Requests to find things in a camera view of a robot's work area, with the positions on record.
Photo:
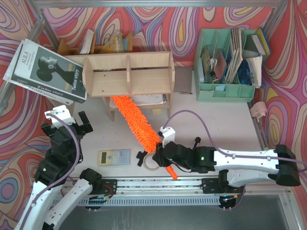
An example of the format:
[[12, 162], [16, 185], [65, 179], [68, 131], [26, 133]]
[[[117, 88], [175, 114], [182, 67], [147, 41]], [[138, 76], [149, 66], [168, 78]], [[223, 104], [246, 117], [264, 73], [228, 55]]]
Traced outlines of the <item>orange microfiber duster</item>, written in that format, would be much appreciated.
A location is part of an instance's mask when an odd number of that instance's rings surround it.
[[144, 150], [148, 154], [157, 153], [157, 147], [162, 144], [161, 139], [148, 123], [137, 104], [128, 96], [111, 96], [111, 99]]

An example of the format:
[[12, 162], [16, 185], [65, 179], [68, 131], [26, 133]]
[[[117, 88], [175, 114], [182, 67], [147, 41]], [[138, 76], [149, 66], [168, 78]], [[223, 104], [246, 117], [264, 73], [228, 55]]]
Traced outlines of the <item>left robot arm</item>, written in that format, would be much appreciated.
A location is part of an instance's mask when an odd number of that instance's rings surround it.
[[86, 196], [101, 198], [106, 203], [117, 193], [116, 179], [103, 179], [101, 174], [87, 168], [70, 191], [58, 203], [52, 204], [76, 165], [83, 161], [82, 138], [93, 131], [86, 113], [81, 111], [78, 115], [81, 125], [65, 106], [45, 113], [52, 123], [43, 124], [41, 128], [50, 137], [51, 147], [38, 165], [31, 196], [17, 230], [58, 230]]

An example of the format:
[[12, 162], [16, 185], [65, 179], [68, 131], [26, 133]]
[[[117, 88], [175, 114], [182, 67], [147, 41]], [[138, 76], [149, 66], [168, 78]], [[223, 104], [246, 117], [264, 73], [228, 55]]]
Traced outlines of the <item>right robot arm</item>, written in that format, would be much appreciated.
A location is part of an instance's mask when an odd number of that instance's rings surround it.
[[191, 149], [171, 141], [165, 146], [157, 145], [153, 160], [168, 170], [176, 165], [189, 173], [218, 172], [216, 185], [220, 193], [263, 181], [291, 187], [301, 184], [295, 155], [285, 145], [263, 151], [226, 153], [206, 146]]

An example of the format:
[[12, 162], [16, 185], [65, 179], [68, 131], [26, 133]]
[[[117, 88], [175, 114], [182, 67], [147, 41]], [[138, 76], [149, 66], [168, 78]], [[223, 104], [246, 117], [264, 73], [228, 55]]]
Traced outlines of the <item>wooden bookshelf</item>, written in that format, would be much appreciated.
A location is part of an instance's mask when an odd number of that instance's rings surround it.
[[166, 103], [142, 106], [171, 111], [175, 85], [172, 52], [138, 52], [70, 55], [68, 59], [83, 66], [83, 84], [90, 97], [102, 98], [113, 121], [117, 108], [110, 108], [112, 96], [166, 95]]

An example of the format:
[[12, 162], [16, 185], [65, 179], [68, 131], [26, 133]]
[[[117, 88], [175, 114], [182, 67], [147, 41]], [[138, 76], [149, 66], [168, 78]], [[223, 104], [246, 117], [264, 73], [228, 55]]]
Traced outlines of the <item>yellow calculator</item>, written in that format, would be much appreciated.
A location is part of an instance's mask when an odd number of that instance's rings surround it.
[[130, 165], [130, 149], [102, 150], [98, 153], [99, 166]]

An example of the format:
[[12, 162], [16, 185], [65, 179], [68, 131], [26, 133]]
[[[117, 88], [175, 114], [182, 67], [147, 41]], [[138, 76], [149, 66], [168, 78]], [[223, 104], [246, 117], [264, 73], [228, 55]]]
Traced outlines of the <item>masking tape roll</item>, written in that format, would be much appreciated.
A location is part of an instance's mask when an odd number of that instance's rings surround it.
[[149, 153], [144, 157], [143, 166], [149, 171], [157, 171], [160, 166], [153, 160], [153, 153]]

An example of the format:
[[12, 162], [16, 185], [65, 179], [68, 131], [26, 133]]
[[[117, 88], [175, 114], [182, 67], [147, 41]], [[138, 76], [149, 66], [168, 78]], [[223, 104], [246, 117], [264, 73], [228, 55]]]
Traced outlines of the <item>black plastic clip piece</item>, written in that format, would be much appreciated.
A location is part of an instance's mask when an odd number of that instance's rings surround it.
[[137, 163], [137, 166], [141, 167], [143, 162], [144, 162], [144, 158], [145, 156], [148, 154], [148, 152], [146, 151], [139, 151], [136, 158], [139, 160]]

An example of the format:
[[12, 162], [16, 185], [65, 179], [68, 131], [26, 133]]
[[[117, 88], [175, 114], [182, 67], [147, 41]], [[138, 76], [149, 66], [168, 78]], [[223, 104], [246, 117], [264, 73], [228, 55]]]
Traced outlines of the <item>white spiral notebook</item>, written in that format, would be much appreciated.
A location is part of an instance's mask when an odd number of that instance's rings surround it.
[[137, 107], [143, 105], [160, 105], [165, 104], [167, 98], [165, 94], [148, 94], [135, 96], [112, 96], [107, 103], [110, 108], [120, 107]]

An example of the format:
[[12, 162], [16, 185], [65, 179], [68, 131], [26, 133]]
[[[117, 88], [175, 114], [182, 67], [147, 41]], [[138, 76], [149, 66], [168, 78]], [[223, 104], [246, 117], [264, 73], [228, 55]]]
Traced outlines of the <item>black white magazine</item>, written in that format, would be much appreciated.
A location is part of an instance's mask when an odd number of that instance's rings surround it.
[[83, 66], [29, 39], [21, 41], [3, 77], [52, 100], [84, 103]]

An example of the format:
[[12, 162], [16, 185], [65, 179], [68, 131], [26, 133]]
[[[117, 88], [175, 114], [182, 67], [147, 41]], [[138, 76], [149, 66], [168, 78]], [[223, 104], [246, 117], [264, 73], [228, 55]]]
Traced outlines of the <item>light blue paper pad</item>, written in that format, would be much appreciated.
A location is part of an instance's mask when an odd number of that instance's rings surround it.
[[226, 85], [217, 85], [215, 91], [226, 91]]

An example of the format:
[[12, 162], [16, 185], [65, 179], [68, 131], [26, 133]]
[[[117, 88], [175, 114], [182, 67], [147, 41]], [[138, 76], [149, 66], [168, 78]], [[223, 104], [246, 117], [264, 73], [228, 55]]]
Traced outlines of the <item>pink piggy figure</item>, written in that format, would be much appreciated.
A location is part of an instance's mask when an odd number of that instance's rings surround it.
[[267, 107], [265, 102], [257, 102], [250, 108], [250, 114], [253, 118], [256, 118], [259, 123], [261, 118], [266, 116]]

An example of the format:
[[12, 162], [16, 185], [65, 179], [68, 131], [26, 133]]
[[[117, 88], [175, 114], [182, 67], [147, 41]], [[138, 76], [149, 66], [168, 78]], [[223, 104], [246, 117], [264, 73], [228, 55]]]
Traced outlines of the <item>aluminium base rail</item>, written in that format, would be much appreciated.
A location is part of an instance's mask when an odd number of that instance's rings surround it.
[[218, 193], [206, 191], [207, 184], [200, 177], [182, 177], [171, 180], [167, 177], [119, 178], [106, 187], [106, 194], [86, 195], [80, 207], [131, 206], [218, 206], [222, 202], [236, 201], [240, 192]]

